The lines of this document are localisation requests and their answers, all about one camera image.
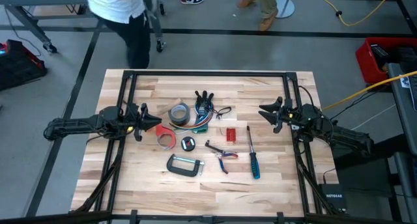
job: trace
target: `red crate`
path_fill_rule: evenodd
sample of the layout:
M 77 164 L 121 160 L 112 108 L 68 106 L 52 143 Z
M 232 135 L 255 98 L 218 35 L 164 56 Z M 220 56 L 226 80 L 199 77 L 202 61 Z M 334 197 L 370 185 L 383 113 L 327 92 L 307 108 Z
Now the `red crate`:
M 26 49 L 22 42 L 7 40 L 0 47 L 0 91 L 46 75 L 44 61 Z
M 356 58 L 366 83 L 374 84 L 387 79 L 386 72 L 378 68 L 372 54 L 371 44 L 378 44 L 386 52 L 398 46 L 417 46 L 417 38 L 366 38 L 356 51 Z

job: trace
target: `black pants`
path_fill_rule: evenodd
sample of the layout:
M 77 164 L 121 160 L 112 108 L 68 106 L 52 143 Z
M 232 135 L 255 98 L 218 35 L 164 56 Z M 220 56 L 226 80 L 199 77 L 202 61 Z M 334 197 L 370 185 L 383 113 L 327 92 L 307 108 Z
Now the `black pants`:
M 129 67 L 148 68 L 151 38 L 149 35 L 149 22 L 145 13 L 136 18 L 130 17 L 129 24 L 117 23 L 100 17 L 99 19 L 126 42 Z

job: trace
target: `robotic hand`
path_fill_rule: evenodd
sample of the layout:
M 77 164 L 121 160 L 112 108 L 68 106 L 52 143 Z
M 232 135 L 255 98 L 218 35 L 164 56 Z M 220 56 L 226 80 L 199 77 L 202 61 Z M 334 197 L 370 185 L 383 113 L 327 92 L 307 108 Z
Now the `robotic hand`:
M 140 131 L 151 129 L 161 123 L 161 119 L 148 114 L 146 104 L 142 104 L 141 113 L 138 109 L 138 105 L 130 104 L 123 115 L 122 109 L 111 106 L 86 119 L 54 119 L 44 130 L 44 137 L 55 140 L 70 134 L 98 133 L 105 139 L 120 139 L 134 131 L 136 141 L 141 141 Z
M 311 104 L 292 108 L 291 100 L 285 100 L 282 105 L 282 97 L 273 104 L 260 105 L 265 111 L 259 111 L 271 125 L 274 125 L 274 133 L 279 133 L 282 124 L 291 125 L 296 130 L 295 137 L 299 141 L 311 142 L 315 137 L 326 141 L 331 147 L 341 145 L 361 153 L 362 156 L 372 154 L 373 140 L 367 133 L 356 132 L 340 126 L 337 121 L 331 121 L 328 117 Z
M 195 91 L 195 95 L 197 96 L 197 100 L 195 101 L 195 108 L 198 112 L 206 112 L 209 109 L 212 109 L 213 103 L 211 100 L 213 99 L 214 94 L 211 93 L 207 98 L 207 91 L 203 91 L 203 96 L 201 96 L 198 91 Z

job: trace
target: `concrete floor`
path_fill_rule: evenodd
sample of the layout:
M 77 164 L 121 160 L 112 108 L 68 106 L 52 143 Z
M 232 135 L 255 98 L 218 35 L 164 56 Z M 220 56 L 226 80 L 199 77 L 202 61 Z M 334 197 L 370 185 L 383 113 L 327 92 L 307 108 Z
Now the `concrete floor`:
M 205 0 L 202 5 L 184 6 L 179 0 L 167 0 L 167 16 L 162 18 L 162 25 L 171 29 L 256 30 L 260 21 L 259 5 L 238 10 L 235 6 L 237 1 Z M 334 17 L 334 11 L 321 0 L 293 1 L 296 5 L 294 15 L 276 20 L 271 30 L 410 33 L 400 10 L 393 2 L 387 2 L 358 27 L 344 27 Z M 362 18 L 379 3 L 331 1 L 343 10 L 347 21 Z M 415 2 L 405 0 L 407 9 L 414 21 L 417 21 Z M 12 21 L 15 25 L 19 24 L 14 18 Z M 8 24 L 3 8 L 0 8 L 0 24 Z M 67 27 L 94 27 L 95 24 L 94 18 L 40 22 L 41 26 Z M 49 143 L 43 139 L 42 131 L 49 121 L 61 116 L 92 37 L 92 33 L 87 32 L 47 32 L 60 52 L 50 55 L 31 33 L 18 33 L 33 41 L 40 49 L 41 59 L 45 61 L 49 73 L 39 81 L 0 92 L 0 103 L 4 105 L 0 112 L 0 219 L 20 217 L 25 213 L 49 149 Z M 164 36 L 168 47 L 159 54 L 154 43 L 152 44 L 149 68 L 313 71 L 322 106 L 359 91 L 365 85 L 354 55 L 364 39 L 241 35 Z M 0 41 L 7 39 L 17 38 L 12 31 L 1 31 Z M 36 53 L 29 44 L 24 44 Z M 100 34 L 72 117 L 94 114 L 104 72 L 107 68 L 126 68 L 124 52 L 124 42 L 115 33 Z M 338 119 L 342 126 L 352 128 L 392 104 L 394 99 L 391 94 L 379 93 Z M 344 105 L 325 113 L 332 116 L 342 108 Z M 395 109 L 383 113 L 359 130 L 369 132 L 376 142 L 402 132 Z M 38 215 L 61 214 L 70 208 L 86 140 L 86 135 L 68 136 L 64 140 Z M 351 178 L 360 176 L 361 183 L 357 186 L 385 191 L 384 171 L 383 162 L 377 161 L 340 172 L 339 179 L 345 187 L 352 188 Z M 369 173 L 380 174 L 380 179 L 368 181 L 366 178 Z M 353 216 L 391 218 L 386 198 L 367 195 L 357 190 L 347 190 L 346 193 L 349 212 Z

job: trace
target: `blue-handled screwdriver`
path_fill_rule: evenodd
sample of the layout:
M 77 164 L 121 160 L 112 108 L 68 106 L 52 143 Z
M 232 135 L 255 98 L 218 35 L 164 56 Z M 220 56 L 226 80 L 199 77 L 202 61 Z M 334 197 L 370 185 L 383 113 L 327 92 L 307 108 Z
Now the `blue-handled screwdriver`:
M 246 127 L 248 130 L 248 137 L 250 143 L 250 167 L 252 168 L 252 175 L 254 179 L 258 179 L 261 177 L 261 172 L 259 171 L 259 164 L 258 160 L 256 159 L 256 152 L 253 149 L 252 137 L 250 136 L 250 128 L 249 126 Z

